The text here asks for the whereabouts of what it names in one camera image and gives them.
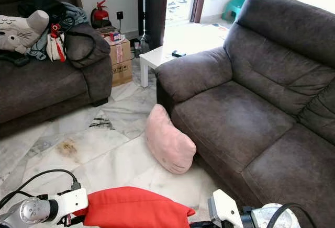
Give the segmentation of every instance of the dark brown sofa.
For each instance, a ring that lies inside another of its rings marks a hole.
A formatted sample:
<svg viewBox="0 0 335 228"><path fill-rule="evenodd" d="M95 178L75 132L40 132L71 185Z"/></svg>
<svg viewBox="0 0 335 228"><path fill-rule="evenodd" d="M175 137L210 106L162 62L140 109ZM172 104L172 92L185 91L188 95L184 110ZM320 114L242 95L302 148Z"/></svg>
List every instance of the dark brown sofa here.
<svg viewBox="0 0 335 228"><path fill-rule="evenodd" d="M21 0L0 0L0 14L18 16ZM60 0L81 6L80 0ZM71 29L91 35L94 52L80 62L50 60L22 67L0 60L0 137L59 116L80 106L108 101L111 91L109 45L88 24ZM69 37L68 54L72 60L86 56L92 41Z"/></svg>
<svg viewBox="0 0 335 228"><path fill-rule="evenodd" d="M334 14L246 0L223 48L156 76L158 103L240 204L297 202L319 228L334 227Z"/></svg>

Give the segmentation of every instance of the white bag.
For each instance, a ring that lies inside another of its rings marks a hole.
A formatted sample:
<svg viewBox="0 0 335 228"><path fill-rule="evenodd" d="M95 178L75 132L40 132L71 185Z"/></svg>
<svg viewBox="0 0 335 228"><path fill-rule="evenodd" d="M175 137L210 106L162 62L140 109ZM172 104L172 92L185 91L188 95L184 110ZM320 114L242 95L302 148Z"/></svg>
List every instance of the white bag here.
<svg viewBox="0 0 335 228"><path fill-rule="evenodd" d="M52 62L56 60L65 62L66 50L63 45L63 42L64 42L64 33L61 33L57 38L54 38L51 36L51 34L48 34L47 54Z"/></svg>

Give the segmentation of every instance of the table leg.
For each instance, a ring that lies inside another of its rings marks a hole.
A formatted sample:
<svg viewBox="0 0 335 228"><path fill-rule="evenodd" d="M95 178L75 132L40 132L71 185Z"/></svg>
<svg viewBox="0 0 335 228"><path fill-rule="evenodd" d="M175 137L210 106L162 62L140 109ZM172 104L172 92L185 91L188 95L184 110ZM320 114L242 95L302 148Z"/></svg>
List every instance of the table leg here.
<svg viewBox="0 0 335 228"><path fill-rule="evenodd" d="M148 65L145 60L140 58L141 63L141 85L142 87L148 86Z"/></svg>

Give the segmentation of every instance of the cardboard box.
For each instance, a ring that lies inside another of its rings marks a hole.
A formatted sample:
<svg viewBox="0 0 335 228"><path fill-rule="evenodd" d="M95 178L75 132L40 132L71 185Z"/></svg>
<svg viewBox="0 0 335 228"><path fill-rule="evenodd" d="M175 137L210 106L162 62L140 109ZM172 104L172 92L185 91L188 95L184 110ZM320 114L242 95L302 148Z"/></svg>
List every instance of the cardboard box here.
<svg viewBox="0 0 335 228"><path fill-rule="evenodd" d="M112 87L130 82L132 80L131 60L112 65Z"/></svg>
<svg viewBox="0 0 335 228"><path fill-rule="evenodd" d="M109 56L111 64L115 65L130 60L130 42L125 39L121 44L111 45Z"/></svg>

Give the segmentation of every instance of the teal plastic chair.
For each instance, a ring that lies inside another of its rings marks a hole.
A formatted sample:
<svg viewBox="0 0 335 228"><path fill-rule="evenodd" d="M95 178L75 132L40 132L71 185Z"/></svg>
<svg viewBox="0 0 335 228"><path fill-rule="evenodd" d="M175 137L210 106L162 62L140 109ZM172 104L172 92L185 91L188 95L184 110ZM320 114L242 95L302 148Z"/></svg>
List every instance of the teal plastic chair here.
<svg viewBox="0 0 335 228"><path fill-rule="evenodd" d="M228 3L225 12L222 14L222 19L225 20L229 12L234 12L235 20L236 20L239 13L241 12L241 8L242 8L244 1L245 0L231 0Z"/></svg>

